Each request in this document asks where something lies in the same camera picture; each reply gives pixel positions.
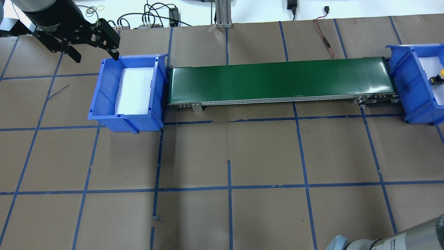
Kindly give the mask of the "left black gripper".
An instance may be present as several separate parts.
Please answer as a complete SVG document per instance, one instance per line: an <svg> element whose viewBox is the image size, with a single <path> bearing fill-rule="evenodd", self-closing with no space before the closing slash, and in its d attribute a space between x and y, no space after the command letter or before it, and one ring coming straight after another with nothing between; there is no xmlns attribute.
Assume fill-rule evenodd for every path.
<svg viewBox="0 0 444 250"><path fill-rule="evenodd" d="M60 52L80 63L82 55L71 44L88 44L107 51L113 60L119 60L120 36L103 18L91 23L80 11L42 10L33 12L33 22L36 25L33 36L49 52Z"/></svg>

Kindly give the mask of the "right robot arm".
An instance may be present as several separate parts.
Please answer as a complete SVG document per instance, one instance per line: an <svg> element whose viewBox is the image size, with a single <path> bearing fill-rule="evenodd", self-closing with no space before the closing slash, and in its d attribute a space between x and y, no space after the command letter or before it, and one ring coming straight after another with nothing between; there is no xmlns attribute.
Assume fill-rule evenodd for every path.
<svg viewBox="0 0 444 250"><path fill-rule="evenodd" d="M327 250L442 250L444 248L444 215L401 231L391 237L350 241L334 237Z"/></svg>

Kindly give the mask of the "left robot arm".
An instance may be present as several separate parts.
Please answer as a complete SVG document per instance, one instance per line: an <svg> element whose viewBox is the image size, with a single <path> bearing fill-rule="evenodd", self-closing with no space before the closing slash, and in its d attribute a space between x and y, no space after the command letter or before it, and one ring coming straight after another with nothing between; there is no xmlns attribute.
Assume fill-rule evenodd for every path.
<svg viewBox="0 0 444 250"><path fill-rule="evenodd" d="M33 36L50 52L66 54L76 63L81 54L74 48L87 44L100 48L117 61L120 36L103 18L89 22L72 0L13 0L30 21L35 24Z"/></svg>

